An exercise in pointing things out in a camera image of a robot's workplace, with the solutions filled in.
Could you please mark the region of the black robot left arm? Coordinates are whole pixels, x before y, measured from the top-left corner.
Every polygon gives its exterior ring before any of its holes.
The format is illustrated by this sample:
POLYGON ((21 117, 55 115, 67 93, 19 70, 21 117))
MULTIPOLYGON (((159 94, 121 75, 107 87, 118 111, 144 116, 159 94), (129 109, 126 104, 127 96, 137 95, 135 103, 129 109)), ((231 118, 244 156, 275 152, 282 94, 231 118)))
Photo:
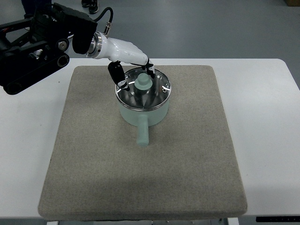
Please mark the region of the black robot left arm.
POLYGON ((154 65, 146 54, 130 42, 108 36, 111 24, 98 32, 98 19, 53 3, 33 16, 1 25, 1 86, 15 95, 57 72, 69 63, 70 46, 89 58, 108 59, 109 74, 121 89, 129 90, 122 63, 140 66, 154 77, 154 65))

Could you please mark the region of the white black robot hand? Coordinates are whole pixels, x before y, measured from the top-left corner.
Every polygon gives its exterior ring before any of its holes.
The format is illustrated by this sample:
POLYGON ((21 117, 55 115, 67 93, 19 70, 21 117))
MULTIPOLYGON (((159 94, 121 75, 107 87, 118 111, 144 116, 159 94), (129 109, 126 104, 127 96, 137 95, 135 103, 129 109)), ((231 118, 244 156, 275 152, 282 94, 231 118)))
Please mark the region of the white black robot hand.
POLYGON ((154 64, 148 56, 131 42, 106 37, 101 32, 95 32, 87 52, 88 58, 109 59, 109 74, 113 82, 121 89, 130 91, 125 79, 125 73, 120 62, 141 65, 152 79, 155 78, 154 64))

